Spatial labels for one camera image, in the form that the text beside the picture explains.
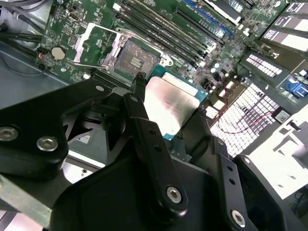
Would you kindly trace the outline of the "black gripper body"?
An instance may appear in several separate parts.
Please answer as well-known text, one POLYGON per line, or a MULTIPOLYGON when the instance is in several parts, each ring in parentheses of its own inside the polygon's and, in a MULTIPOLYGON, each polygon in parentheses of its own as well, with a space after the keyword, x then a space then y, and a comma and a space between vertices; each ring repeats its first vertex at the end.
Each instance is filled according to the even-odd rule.
POLYGON ((56 201, 52 231, 227 231, 214 195, 213 180, 202 169, 173 161, 188 196, 188 211, 167 223, 149 208, 152 195, 130 155, 69 186, 56 201))

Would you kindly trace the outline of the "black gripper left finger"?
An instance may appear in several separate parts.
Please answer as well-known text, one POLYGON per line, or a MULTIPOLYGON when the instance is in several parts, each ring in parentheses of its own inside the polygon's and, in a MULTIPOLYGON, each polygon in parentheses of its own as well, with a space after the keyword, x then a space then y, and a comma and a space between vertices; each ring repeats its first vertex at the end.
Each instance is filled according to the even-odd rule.
POLYGON ((92 129, 107 132, 110 166, 130 155, 152 193, 150 210, 164 217, 183 217, 188 199, 158 125, 133 93, 119 95, 88 79, 0 112, 0 170, 29 179, 58 174, 68 144, 92 129))

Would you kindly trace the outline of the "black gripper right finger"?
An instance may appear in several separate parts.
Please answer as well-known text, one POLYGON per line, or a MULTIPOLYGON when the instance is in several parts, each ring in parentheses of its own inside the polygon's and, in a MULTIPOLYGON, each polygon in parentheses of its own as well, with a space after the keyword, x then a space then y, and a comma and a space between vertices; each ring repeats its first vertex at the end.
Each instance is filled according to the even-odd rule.
POLYGON ((251 161, 229 157, 224 142, 210 132, 195 110, 182 128, 190 163, 204 169, 213 181, 213 200, 226 231, 289 230, 282 199, 251 161))

